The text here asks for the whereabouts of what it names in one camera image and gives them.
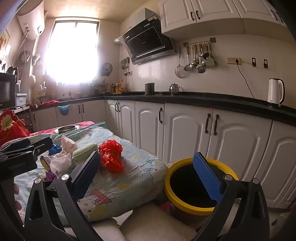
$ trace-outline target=ceiling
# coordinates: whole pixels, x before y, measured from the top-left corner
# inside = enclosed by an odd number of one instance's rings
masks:
[[[149,0],[44,0],[47,17],[90,17],[122,22]]]

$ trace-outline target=microwave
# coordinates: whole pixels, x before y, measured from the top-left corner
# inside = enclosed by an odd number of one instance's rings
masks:
[[[0,110],[14,108],[15,75],[0,73]]]

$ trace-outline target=gray cup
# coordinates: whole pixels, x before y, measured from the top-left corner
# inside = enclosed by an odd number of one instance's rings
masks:
[[[145,84],[145,95],[154,95],[155,94],[155,83]]]

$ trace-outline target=white electric kettle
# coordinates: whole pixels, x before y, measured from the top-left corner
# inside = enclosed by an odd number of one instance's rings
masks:
[[[267,102],[281,106],[285,99],[285,85],[281,79],[269,79]]]

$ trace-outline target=red cloth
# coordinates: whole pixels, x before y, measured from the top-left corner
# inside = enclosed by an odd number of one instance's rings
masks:
[[[58,100],[45,100],[43,101],[43,105],[50,105],[50,104],[55,104],[55,103],[59,103]]]
[[[0,115],[0,124],[0,146],[8,141],[30,135],[24,121],[21,121],[12,110],[5,110]]]
[[[79,126],[81,126],[81,128],[84,128],[84,127],[90,126],[92,124],[94,124],[92,121],[85,121],[85,122],[80,122],[80,123],[77,123],[77,124],[74,124],[74,125],[79,125]],[[32,133],[30,136],[35,136],[35,135],[38,135],[38,134],[53,134],[54,130],[56,128],[45,130],[45,131],[35,132],[35,133]]]

